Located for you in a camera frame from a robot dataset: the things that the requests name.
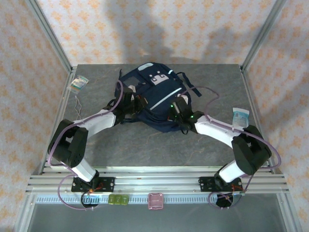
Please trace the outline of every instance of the wall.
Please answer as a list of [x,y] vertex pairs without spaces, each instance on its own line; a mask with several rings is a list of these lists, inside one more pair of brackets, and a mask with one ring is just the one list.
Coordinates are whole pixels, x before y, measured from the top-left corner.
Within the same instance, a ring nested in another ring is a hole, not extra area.
[[70,62],[242,63],[275,0],[38,0]]
[[67,73],[24,0],[1,4],[0,15],[0,231],[11,231]]
[[282,156],[304,231],[309,231],[309,5],[288,0],[248,72],[264,131]]

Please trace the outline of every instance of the gray marble surface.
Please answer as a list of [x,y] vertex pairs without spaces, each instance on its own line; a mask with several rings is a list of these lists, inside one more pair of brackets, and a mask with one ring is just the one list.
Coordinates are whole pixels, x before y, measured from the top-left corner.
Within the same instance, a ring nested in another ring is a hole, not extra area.
[[[173,64],[175,72],[185,72],[191,83],[208,86],[221,95],[209,107],[209,115],[226,123],[232,123],[233,107],[251,111],[238,65]],[[115,82],[122,69],[123,74],[137,65],[78,65],[77,75],[90,81],[78,94],[82,105],[82,118],[97,113],[113,99]],[[204,89],[198,98],[192,96],[193,111],[204,111],[205,103],[213,95]],[[70,94],[64,118],[76,120],[75,95]],[[254,124],[250,115],[249,123]],[[161,133],[143,124],[127,123],[101,131],[89,138],[85,158],[95,166],[222,166],[234,159],[232,150],[210,137],[193,132],[183,135],[180,131]]]

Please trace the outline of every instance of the green sticky note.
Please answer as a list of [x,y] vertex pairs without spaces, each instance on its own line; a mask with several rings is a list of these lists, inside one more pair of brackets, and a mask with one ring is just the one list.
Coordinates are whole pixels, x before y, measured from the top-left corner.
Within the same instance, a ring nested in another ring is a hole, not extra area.
[[108,204],[115,204],[115,195],[114,194],[110,194],[108,196]]
[[115,195],[115,204],[121,204],[121,195]]
[[129,202],[129,196],[128,195],[122,195],[121,204],[122,205],[127,205],[128,202]]

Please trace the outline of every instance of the navy blue backpack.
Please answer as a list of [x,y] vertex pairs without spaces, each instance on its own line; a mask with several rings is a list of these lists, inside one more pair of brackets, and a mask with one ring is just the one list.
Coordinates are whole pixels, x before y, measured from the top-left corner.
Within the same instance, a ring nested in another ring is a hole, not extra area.
[[[183,72],[175,73],[172,69],[160,63],[145,63],[124,76],[121,76],[120,71],[119,80],[124,84],[124,87],[135,88],[134,95],[141,95],[148,102],[147,106],[136,114],[136,118],[125,119],[125,122],[144,122],[161,132],[181,130],[177,123],[168,121],[171,102],[178,94],[187,90],[178,76],[180,73],[183,74],[189,88],[194,87]],[[197,96],[201,96],[196,88],[193,91]],[[185,95],[188,97],[188,104],[191,106],[190,94],[187,92]]]

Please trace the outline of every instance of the pink square object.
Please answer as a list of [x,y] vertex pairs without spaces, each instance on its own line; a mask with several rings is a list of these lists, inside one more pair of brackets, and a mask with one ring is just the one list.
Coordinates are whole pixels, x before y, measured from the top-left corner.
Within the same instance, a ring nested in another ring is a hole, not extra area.
[[148,209],[158,210],[163,209],[163,194],[149,193],[148,194]]

